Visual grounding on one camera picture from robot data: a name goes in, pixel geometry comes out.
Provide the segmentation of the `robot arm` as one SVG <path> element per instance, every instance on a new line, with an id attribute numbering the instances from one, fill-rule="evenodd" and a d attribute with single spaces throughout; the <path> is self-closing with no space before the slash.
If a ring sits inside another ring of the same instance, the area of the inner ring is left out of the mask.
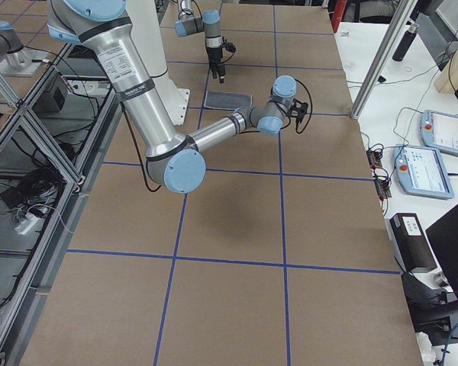
<path id="1" fill-rule="evenodd" d="M 205 150 L 246 129 L 269 136 L 279 133 L 297 91 L 289 75 L 274 81 L 265 107 L 238 108 L 208 127 L 188 135 L 178 132 L 132 39 L 126 6 L 125 1 L 50 1 L 48 27 L 51 37 L 80 44 L 97 56 L 144 138 L 147 173 L 153 181 L 187 194 L 203 182 Z"/>
<path id="2" fill-rule="evenodd" d="M 200 7 L 196 5 L 198 10 L 198 15 L 196 15 L 193 9 L 194 4 L 195 1 L 177 1 L 178 18 L 174 23 L 175 32 L 178 37 L 204 34 L 208 67 L 212 78 L 223 84 L 226 76 L 222 60 L 225 39 L 221 35 L 219 12 L 215 9 L 201 11 Z"/>

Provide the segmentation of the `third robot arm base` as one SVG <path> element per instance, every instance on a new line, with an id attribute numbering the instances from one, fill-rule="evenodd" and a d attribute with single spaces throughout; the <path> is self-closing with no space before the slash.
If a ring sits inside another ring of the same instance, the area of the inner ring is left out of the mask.
<path id="1" fill-rule="evenodd" d="M 33 61 L 33 53 L 25 48 L 15 29 L 7 21 L 0 21 L 0 73 L 30 77 L 39 65 Z"/>

